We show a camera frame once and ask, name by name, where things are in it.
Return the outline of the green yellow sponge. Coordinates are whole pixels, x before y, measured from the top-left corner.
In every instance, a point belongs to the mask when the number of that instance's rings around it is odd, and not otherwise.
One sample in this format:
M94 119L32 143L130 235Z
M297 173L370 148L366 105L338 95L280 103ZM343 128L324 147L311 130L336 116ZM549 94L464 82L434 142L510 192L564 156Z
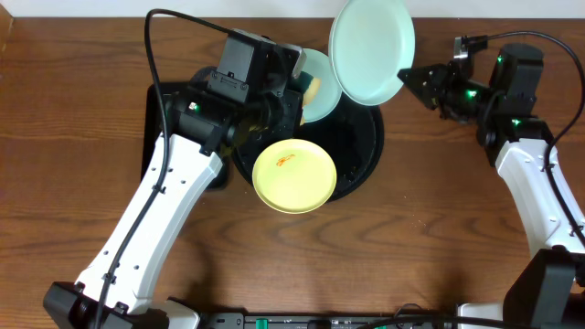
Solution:
M309 105L315 98L321 86L321 80L313 75L302 71L298 78L292 79L290 88L303 95L302 100L302 117L300 125L305 124L304 108Z

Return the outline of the yellow plate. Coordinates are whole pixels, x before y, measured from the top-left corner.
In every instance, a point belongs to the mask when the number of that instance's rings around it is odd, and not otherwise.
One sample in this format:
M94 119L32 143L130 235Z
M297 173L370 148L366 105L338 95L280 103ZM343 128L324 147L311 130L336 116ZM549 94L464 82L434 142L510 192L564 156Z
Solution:
M252 185L269 207L286 214L311 212L332 196L335 163L316 143L287 139L268 146L252 168Z

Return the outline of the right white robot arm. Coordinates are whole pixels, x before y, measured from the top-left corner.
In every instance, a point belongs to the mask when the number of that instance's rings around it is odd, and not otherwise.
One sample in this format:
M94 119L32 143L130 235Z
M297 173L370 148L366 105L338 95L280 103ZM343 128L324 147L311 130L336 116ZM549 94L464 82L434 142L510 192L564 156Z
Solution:
M401 69L399 79L443 119L473 122L476 139L509 189L531 261L501 302L463 303L460 317L532 328L581 328L584 295L584 215L558 163L554 137L533 115L544 68L538 48L502 46L487 85L472 81L472 55L485 49L459 38L447 64Z

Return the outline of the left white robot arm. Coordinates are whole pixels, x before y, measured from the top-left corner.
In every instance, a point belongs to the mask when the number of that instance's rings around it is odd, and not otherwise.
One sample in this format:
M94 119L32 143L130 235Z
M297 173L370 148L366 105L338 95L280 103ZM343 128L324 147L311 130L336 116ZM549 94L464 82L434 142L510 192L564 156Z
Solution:
M305 52L230 37L216 67L155 85L161 132L143 177L100 253L73 282L54 282L43 305L60 328L196 328L181 302L154 301L165 259L224 159L250 138L300 121Z

